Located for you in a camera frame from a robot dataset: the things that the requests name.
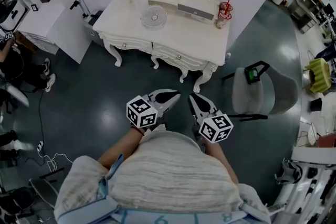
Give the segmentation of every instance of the desk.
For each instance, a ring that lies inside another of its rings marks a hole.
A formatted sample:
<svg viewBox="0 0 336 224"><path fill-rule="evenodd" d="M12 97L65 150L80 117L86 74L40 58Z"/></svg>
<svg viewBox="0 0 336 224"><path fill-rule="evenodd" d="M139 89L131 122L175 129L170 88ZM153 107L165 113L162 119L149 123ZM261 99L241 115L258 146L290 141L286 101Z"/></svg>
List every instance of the desk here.
<svg viewBox="0 0 336 224"><path fill-rule="evenodd" d="M93 29L103 39L106 50L117 59L116 66L121 66L122 59L115 48L138 49L151 54L155 69L159 67L157 59L178 67L182 71L181 83L189 70L202 71L194 86L194 92L200 92L200 85L225 62L230 23L217 29L214 24L181 16L173 8L165 10L168 17L164 27L149 31L129 0L112 0Z"/></svg>
<svg viewBox="0 0 336 224"><path fill-rule="evenodd" d="M288 8L290 10L290 17L297 23L302 33L307 32L318 22L315 15L299 0L294 0Z"/></svg>

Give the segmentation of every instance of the drawer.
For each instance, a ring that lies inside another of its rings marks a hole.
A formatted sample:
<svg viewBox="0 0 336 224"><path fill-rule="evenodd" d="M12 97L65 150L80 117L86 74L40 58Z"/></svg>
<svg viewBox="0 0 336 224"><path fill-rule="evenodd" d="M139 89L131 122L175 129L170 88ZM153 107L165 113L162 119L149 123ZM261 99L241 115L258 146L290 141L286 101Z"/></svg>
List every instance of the drawer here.
<svg viewBox="0 0 336 224"><path fill-rule="evenodd" d="M122 50L136 49L147 53L151 53L151 51L153 50L152 43L145 40L135 38L122 38L122 37L111 38L102 34L99 34L99 36L118 49Z"/></svg>
<svg viewBox="0 0 336 224"><path fill-rule="evenodd" d="M160 58L168 58L174 63L191 71L203 70L208 63L208 61L193 58L191 56L182 54L176 50L156 43L153 43L153 50L154 54L160 56Z"/></svg>
<svg viewBox="0 0 336 224"><path fill-rule="evenodd" d="M35 35L35 34L29 34L29 35L30 35L31 37L33 37L33 38L36 38L36 39L43 40L43 41L45 41L45 42L49 42L49 43L51 43L50 40L49 40L48 38L46 38L46 37L38 36L38 35Z"/></svg>
<svg viewBox="0 0 336 224"><path fill-rule="evenodd" d="M45 42L52 43L48 38L43 37L43 36L38 36L38 35L35 35L35 34L32 34L32 33L26 33L26 32L22 32L22 34L28 39L29 38L36 38L38 40L43 40Z"/></svg>
<svg viewBox="0 0 336 224"><path fill-rule="evenodd" d="M38 40L36 38L27 37L32 43L34 43L39 49L47 51L51 54L56 54L58 51L57 45L49 42L45 42L43 40Z"/></svg>

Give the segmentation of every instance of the countertop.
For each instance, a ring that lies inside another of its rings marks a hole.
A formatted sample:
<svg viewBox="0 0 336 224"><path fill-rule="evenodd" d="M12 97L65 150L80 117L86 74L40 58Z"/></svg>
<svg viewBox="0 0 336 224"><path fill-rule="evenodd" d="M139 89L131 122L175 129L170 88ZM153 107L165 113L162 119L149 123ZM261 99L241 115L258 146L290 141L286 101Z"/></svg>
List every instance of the countertop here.
<svg viewBox="0 0 336 224"><path fill-rule="evenodd" d="M64 9L64 5L58 0L42 3L38 11L28 12L18 30L46 37Z"/></svg>
<svg viewBox="0 0 336 224"><path fill-rule="evenodd" d="M172 48L200 60L222 66L225 62L230 23L223 29L168 12L167 21L160 30L147 30L140 14L129 0L112 0L93 29L110 35L138 38Z"/></svg>

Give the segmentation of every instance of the sneaker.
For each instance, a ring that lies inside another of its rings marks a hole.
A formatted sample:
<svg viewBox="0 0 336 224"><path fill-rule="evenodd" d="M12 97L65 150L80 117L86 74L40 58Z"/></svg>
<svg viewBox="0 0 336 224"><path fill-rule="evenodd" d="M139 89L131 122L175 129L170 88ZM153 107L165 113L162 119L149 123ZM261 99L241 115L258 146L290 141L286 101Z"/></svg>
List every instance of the sneaker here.
<svg viewBox="0 0 336 224"><path fill-rule="evenodd" d="M44 75L49 75L50 73L50 59L49 58L46 58L44 60L44 63L42 64L44 67L45 67L45 70L43 71Z"/></svg>
<svg viewBox="0 0 336 224"><path fill-rule="evenodd" d="M51 89L51 86L54 85L56 80L56 75L55 74L51 74L50 77L47 79L47 88L45 88L46 92L49 92Z"/></svg>

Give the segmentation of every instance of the white vanity table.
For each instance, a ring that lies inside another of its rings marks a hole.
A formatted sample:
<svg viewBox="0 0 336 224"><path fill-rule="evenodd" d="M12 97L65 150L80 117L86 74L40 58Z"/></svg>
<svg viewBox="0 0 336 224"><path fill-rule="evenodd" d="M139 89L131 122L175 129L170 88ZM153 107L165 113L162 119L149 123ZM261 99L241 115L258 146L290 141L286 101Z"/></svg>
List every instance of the white vanity table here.
<svg viewBox="0 0 336 224"><path fill-rule="evenodd" d="M217 29L213 23L203 23L177 13L173 5L164 8L168 15L163 28L147 30L131 0L112 0L93 29L103 39L106 50L117 59L115 65L118 67L122 59L116 48L138 49L151 54L155 69L159 67L157 59L178 67L182 72L181 83L189 70L202 71L194 86L194 92L198 93L200 85L225 62L229 23L223 29Z"/></svg>

